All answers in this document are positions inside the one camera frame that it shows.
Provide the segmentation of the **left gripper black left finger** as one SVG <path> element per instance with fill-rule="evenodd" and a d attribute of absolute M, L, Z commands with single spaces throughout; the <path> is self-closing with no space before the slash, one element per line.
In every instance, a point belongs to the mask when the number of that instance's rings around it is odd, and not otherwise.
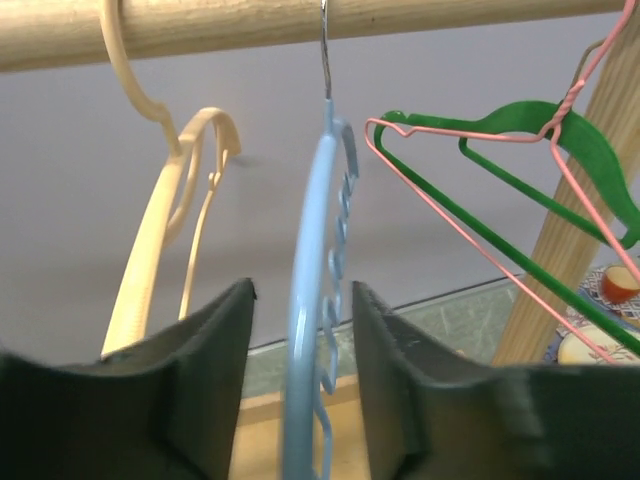
<path fill-rule="evenodd" d="M 5 479 L 225 479 L 252 330 L 249 279 L 89 364 L 1 354 Z"/>

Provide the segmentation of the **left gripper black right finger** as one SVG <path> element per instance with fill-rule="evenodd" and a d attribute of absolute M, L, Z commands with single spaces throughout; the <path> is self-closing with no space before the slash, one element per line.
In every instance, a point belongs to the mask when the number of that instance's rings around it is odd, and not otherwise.
<path fill-rule="evenodd" d="M 639 371 L 490 367 L 352 286 L 354 346 L 375 479 L 635 479 Z"/>

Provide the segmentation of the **light wooden hanger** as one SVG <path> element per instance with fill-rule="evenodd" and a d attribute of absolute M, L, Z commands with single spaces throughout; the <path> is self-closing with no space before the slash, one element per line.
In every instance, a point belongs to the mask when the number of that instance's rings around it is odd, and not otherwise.
<path fill-rule="evenodd" d="M 131 68 L 117 1 L 100 3 L 100 25 L 111 65 L 130 103 L 141 116 L 161 126 L 168 147 L 168 158 L 145 209 L 116 296 L 101 351 L 106 357 L 145 336 L 162 251 L 175 240 L 184 225 L 196 190 L 204 132 L 207 126 L 212 126 L 216 137 L 216 165 L 208 177 L 208 190 L 187 264 L 178 318 L 186 317 L 209 208 L 228 160 L 241 153 L 241 142 L 232 117 L 216 107 L 200 109 L 184 129 L 177 132 L 169 110 L 146 95 Z"/>

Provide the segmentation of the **light blue hanger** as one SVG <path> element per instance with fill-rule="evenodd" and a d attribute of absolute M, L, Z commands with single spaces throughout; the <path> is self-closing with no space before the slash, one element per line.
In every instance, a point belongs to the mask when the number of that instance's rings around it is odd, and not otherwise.
<path fill-rule="evenodd" d="M 333 431 L 322 396 L 336 391 L 345 251 L 351 197 L 359 177 L 354 132 L 334 113 L 328 4 L 321 4 L 324 129 L 310 171 L 291 277 L 283 402 L 282 476 L 328 479 Z"/>

